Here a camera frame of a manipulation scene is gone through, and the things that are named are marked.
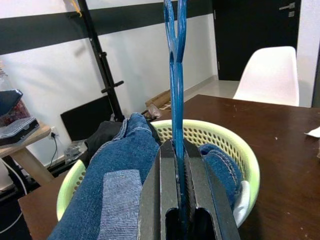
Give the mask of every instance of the white plastic chair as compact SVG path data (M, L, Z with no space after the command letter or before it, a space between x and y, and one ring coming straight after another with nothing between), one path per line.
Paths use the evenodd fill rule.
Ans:
M299 106L296 50L279 46L254 52L233 99Z

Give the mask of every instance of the denim jeans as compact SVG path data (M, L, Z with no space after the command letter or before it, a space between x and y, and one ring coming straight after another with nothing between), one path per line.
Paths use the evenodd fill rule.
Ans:
M97 240L137 240L141 188L138 170L113 171L104 175Z
M226 196L229 200L231 209L234 209L235 202L241 192L242 173L235 160L227 155L218 146L213 144L204 144L199 147L206 161L214 171L217 178L225 188Z
M92 157L81 185L48 239L97 240L105 173L139 170L143 183L158 149L159 145L142 115L134 113L125 119L113 140L102 145Z

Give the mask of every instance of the wall baseboard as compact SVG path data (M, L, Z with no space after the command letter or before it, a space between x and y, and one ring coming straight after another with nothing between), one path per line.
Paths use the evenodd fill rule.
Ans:
M205 85L210 84L214 81L218 81L218 75L213 75L207 78L206 80L203 80L197 83L196 85L184 90L184 97L183 97L184 101L189 100L191 96L194 94L194 92L196 92L197 90L203 88Z

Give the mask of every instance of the laundry basket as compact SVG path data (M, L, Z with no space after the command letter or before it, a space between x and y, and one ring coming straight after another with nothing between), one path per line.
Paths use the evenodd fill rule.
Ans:
M161 142L172 138L171 120L156 121L152 125L156 128ZM207 143L215 144L235 159L242 172L243 179L247 180L250 185L249 207L241 221L242 223L255 205L259 192L260 170L254 152L237 134L213 123L183 120L183 134L184 138L197 146ZM65 176L56 203L58 221L62 218L73 194L84 179L85 173L84 164L81 160L78 160Z

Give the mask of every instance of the wooden side table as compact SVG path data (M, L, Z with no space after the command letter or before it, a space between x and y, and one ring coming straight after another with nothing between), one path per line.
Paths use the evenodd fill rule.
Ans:
M42 122L39 122L39 125L40 127L20 145L0 149L0 158L6 156L12 157L42 186L54 179L54 176L52 176L45 166L26 148L26 146L33 144L50 134L51 129L49 126Z

